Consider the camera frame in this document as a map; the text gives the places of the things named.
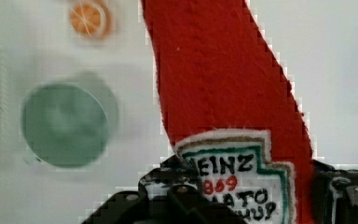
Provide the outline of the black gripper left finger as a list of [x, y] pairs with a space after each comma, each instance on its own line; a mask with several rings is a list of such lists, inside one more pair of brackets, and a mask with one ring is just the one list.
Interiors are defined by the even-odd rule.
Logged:
[[81, 224], [247, 224], [201, 194], [200, 179], [172, 156], [142, 176], [137, 190], [107, 199]]

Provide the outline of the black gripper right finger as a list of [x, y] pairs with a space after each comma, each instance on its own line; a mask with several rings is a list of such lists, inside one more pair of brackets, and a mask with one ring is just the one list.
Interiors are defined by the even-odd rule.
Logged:
[[316, 224], [358, 224], [358, 170], [313, 163], [311, 210]]

